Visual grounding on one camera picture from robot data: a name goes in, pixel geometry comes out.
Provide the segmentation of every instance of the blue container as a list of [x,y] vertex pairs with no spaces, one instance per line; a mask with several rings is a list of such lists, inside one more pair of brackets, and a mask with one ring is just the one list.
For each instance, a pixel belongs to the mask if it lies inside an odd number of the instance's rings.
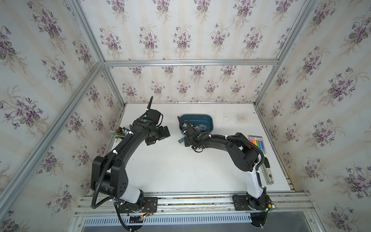
[[206,132],[208,133],[214,129],[213,119],[207,114],[183,114],[180,118],[187,123],[191,123],[194,127],[205,125],[207,127]]

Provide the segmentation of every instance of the white table surface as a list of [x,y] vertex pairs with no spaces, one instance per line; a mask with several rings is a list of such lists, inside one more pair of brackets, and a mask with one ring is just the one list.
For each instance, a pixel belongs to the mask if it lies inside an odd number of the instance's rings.
[[[129,127],[145,112],[146,104],[128,104],[121,127]],[[234,135],[237,132],[263,137],[265,156],[269,159],[274,184],[267,185],[260,169],[260,179],[269,192],[288,192],[290,187],[252,104],[152,104],[164,115],[170,137],[147,146],[143,141],[126,165],[129,184],[144,192],[231,192],[246,191],[243,172],[222,150],[206,148],[194,152],[178,140],[183,137],[177,116],[208,114],[213,118],[212,134]],[[114,148],[119,143],[115,140]]]

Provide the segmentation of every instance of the aluminum frame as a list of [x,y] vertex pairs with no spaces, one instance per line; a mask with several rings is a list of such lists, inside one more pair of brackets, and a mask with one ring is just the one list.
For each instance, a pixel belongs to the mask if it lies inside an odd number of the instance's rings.
[[9,207],[17,199],[19,194],[21,194],[23,188],[26,186],[28,180],[31,178],[32,173],[36,171],[42,158],[49,151],[50,146],[53,145],[58,135],[61,133],[66,122],[69,120],[70,116],[74,113],[75,109],[84,98],[89,87],[94,83],[102,68],[103,62],[98,62],[94,66],[89,75],[85,78],[83,83],[66,104],[62,112],[59,113],[57,119],[49,127],[47,133],[38,142],[31,154],[23,162],[22,166],[19,168],[9,184],[6,186],[4,191],[1,193],[0,218],[3,218],[3,216],[7,213]]
[[263,102],[265,95],[268,93],[269,88],[273,84],[273,80],[275,79],[281,68],[284,66],[285,61],[289,57],[291,51],[293,51],[295,43],[299,39],[301,33],[304,31],[305,26],[309,22],[310,16],[314,12],[314,9],[316,8],[318,2],[319,0],[307,0],[304,3],[304,6],[302,7],[294,25],[292,26],[292,29],[287,40],[285,41],[285,44],[283,45],[283,48],[278,54],[277,59],[279,60],[279,63],[270,71],[267,79],[262,86],[262,89],[260,90],[256,98],[256,105],[260,106],[260,104]]
[[104,66],[277,65],[278,63],[278,59],[121,60],[106,61]]

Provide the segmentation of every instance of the wall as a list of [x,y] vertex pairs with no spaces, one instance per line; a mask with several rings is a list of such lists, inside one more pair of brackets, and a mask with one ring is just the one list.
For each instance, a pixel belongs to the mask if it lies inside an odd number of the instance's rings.
[[321,1],[259,106],[328,232],[370,230],[370,7]]
[[[0,1],[0,189],[96,63],[67,1]],[[0,231],[65,231],[89,194],[118,105],[99,76],[16,200]]]

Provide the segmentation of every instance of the cable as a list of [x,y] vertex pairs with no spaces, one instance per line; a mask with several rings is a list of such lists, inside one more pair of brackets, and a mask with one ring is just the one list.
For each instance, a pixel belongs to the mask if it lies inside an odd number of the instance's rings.
[[117,216],[118,216],[118,220],[120,221],[121,225],[127,230],[127,231],[132,231],[132,229],[129,229],[123,222],[122,218],[121,218],[121,215],[120,215],[120,212],[118,210],[118,206],[117,206],[117,202],[114,203],[114,206],[115,206],[115,209],[116,209],[116,213],[117,213]]
[[110,197],[106,197],[104,198],[103,200],[101,200],[98,204],[96,204],[96,199],[98,198],[98,193],[99,193],[99,188],[101,187],[101,184],[103,182],[103,179],[104,179],[104,176],[106,175],[106,172],[108,170],[108,167],[111,165],[112,163],[112,160],[114,159],[114,157],[116,156],[116,153],[113,153],[112,152],[112,155],[109,157],[106,165],[104,166],[103,170],[102,170],[102,173],[101,175],[99,176],[99,180],[98,182],[96,183],[95,185],[95,189],[94,189],[94,193],[93,193],[93,198],[92,198],[92,208],[93,209],[96,209],[98,208],[99,206],[101,206],[104,202],[110,200],[110,199],[113,199],[114,197],[110,196]]
[[161,126],[162,120],[164,119],[164,115],[163,115],[163,114],[161,114],[161,116],[162,116],[162,118],[161,118],[161,122],[160,122],[160,124],[156,125],[156,127],[159,127],[159,126]]

